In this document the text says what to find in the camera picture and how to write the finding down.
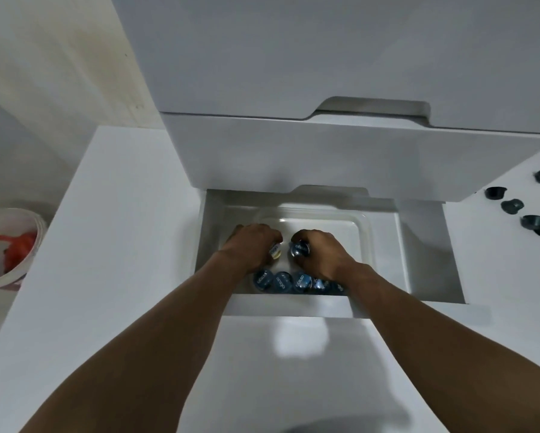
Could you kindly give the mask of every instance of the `plastic container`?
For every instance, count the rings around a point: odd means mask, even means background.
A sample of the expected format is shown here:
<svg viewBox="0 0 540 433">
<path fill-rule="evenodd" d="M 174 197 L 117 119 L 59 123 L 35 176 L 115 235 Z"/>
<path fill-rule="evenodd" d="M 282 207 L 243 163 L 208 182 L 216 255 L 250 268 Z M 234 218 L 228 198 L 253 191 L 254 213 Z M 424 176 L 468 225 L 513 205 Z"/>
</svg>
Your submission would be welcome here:
<svg viewBox="0 0 540 433">
<path fill-rule="evenodd" d="M 20 208 L 1 208 L 0 209 L 0 234 L 18 236 L 26 232 L 36 231 L 35 243 L 29 254 L 6 274 L 3 273 L 3 252 L 9 246 L 8 242 L 0 241 L 0 287 L 9 286 L 17 283 L 28 272 L 32 265 L 33 258 L 37 249 L 40 247 L 44 234 L 47 231 L 47 224 L 43 218 L 32 211 L 22 210 Z"/>
</svg>

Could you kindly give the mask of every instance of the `person's right hand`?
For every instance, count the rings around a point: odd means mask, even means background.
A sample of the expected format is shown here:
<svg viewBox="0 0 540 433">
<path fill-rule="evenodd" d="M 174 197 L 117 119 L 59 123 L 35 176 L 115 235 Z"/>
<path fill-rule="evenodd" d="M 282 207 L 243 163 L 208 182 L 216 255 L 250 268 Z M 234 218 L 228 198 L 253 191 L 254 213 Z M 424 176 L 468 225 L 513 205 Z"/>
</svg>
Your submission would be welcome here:
<svg viewBox="0 0 540 433">
<path fill-rule="evenodd" d="M 310 256 L 294 260 L 310 276 L 340 283 L 343 271 L 356 264 L 330 232 L 302 229 L 292 236 L 292 242 L 300 240 L 310 244 Z"/>
</svg>

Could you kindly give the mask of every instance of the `upper cabinet door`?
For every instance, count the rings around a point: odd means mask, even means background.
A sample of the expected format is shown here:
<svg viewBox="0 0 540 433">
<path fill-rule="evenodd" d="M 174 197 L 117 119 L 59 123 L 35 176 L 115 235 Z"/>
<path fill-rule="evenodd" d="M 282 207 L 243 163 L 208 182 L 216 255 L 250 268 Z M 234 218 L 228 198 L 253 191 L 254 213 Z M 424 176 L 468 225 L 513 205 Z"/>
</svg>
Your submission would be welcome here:
<svg viewBox="0 0 540 433">
<path fill-rule="evenodd" d="M 113 1 L 162 112 L 304 119 L 357 97 L 540 133 L 540 0 Z"/>
</svg>

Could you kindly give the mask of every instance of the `white wall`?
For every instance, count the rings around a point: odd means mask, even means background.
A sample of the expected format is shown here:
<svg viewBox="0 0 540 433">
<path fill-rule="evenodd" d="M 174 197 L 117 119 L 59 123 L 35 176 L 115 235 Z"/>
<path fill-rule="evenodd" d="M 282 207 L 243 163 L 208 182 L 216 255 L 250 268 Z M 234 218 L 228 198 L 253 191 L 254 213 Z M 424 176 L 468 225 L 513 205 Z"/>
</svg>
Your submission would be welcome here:
<svg viewBox="0 0 540 433">
<path fill-rule="evenodd" d="M 111 1 L 0 0 L 0 204 L 57 207 L 98 124 L 162 127 Z"/>
</svg>

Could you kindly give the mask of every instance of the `kitchen counter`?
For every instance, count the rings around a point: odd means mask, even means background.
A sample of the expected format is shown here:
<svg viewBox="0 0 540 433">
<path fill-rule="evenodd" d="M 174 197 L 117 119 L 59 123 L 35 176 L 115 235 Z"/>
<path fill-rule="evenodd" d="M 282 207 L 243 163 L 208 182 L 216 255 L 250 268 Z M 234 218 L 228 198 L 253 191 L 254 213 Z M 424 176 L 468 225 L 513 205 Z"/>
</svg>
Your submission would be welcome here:
<svg viewBox="0 0 540 433">
<path fill-rule="evenodd" d="M 497 180 L 528 213 L 539 168 Z M 193 272 L 203 196 L 165 131 L 98 128 L 0 332 L 0 432 Z M 497 205 L 446 204 L 473 305 L 432 305 L 540 365 L 540 237 Z M 445 431 L 370 320 L 224 317 L 179 431 L 329 428 Z"/>
</svg>

